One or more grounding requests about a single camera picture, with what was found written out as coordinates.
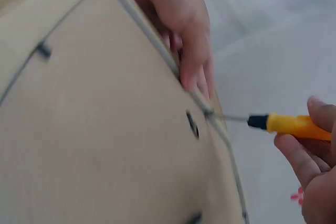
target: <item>gray edge trim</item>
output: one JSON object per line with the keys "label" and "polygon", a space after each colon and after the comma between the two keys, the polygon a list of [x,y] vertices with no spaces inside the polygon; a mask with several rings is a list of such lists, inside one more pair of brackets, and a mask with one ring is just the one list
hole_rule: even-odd
{"label": "gray edge trim", "polygon": [[[167,65],[171,68],[175,76],[179,77],[179,69],[177,65],[175,64],[170,52],[158,41],[156,40],[156,35],[151,31],[151,28],[145,24],[142,20],[142,17],[137,13],[137,11],[134,10],[133,6],[128,2],[128,0],[118,0],[121,5],[125,8],[125,10],[128,12],[128,14],[131,16],[131,18],[137,23],[137,25],[140,27],[140,29],[143,31],[143,33],[147,36],[148,40],[152,43],[154,48],[160,53],[164,61],[167,63]],[[198,107],[205,113],[208,112],[207,106],[202,102],[202,99],[194,92],[190,93],[193,100],[196,102]],[[227,146],[229,153],[230,153],[230,159],[233,166],[233,171],[235,175],[237,190],[240,198],[240,204],[242,206],[243,211],[243,218],[245,219],[245,223],[249,224],[249,218],[246,210],[246,204],[245,199],[243,195],[243,189],[240,182],[237,165],[233,156],[232,147],[230,142],[227,140],[225,134],[221,130],[221,128],[218,125],[218,122],[213,116],[210,116],[207,118],[208,121],[211,123],[211,125],[214,127],[214,129],[217,131],[218,135],[222,138],[223,142]]]}

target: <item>finger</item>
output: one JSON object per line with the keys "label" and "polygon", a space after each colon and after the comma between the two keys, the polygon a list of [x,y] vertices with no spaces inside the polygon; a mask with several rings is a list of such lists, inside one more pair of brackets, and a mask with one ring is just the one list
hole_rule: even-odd
{"label": "finger", "polygon": [[336,121],[336,106],[326,104],[317,97],[310,97],[307,102],[309,115],[314,124],[331,132]]}
{"label": "finger", "polygon": [[197,78],[197,87],[200,90],[200,92],[203,94],[203,96],[206,99],[209,99],[209,92],[208,92],[208,86],[206,84],[204,71],[203,69],[200,70]]}
{"label": "finger", "polygon": [[167,48],[170,48],[170,37],[168,31],[162,31],[160,32],[161,39],[163,43],[166,45]]}
{"label": "finger", "polygon": [[181,37],[176,33],[170,32],[170,45],[173,52],[179,51],[183,47]]}
{"label": "finger", "polygon": [[328,165],[323,159],[321,159],[319,156],[314,155],[313,153],[311,153],[308,149],[306,149],[306,152],[308,153],[308,155],[315,161],[315,163],[319,166],[320,171],[322,173],[326,173],[328,171],[331,170],[330,165]]}
{"label": "finger", "polygon": [[283,153],[292,166],[303,189],[307,187],[312,179],[321,174],[319,166],[293,136],[276,136],[275,146]]}
{"label": "finger", "polygon": [[181,83],[186,90],[196,87],[197,75],[206,66],[209,90],[214,90],[209,15],[204,0],[150,0],[163,24],[179,34],[183,42]]}
{"label": "finger", "polygon": [[330,167],[336,165],[336,156],[331,152],[331,144],[327,141],[316,141],[315,139],[298,139],[311,154],[321,158]]}

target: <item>black clip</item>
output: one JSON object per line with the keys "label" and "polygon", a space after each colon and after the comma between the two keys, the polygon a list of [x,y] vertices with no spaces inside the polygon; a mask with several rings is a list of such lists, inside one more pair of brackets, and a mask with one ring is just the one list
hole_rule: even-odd
{"label": "black clip", "polygon": [[200,133],[198,131],[197,124],[194,122],[193,117],[190,114],[190,111],[187,110],[186,114],[187,114],[187,117],[188,117],[188,120],[189,120],[189,125],[190,125],[190,128],[191,128],[192,132],[194,133],[194,135],[197,139],[200,139]]}
{"label": "black clip", "polygon": [[49,59],[51,56],[51,48],[46,45],[44,40],[36,46],[35,51],[46,59]]}

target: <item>beige board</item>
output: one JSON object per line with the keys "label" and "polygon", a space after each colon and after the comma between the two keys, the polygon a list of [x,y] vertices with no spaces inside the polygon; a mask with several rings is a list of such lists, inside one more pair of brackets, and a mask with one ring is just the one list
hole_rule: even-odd
{"label": "beige board", "polygon": [[244,223],[226,145],[118,0],[47,45],[0,106],[1,223]]}

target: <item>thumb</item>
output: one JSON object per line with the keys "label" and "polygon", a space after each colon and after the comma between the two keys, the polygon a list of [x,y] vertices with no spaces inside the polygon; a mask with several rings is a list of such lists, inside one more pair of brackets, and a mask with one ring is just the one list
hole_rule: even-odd
{"label": "thumb", "polygon": [[325,131],[332,132],[336,122],[336,106],[326,104],[314,96],[308,99],[307,106],[313,123]]}

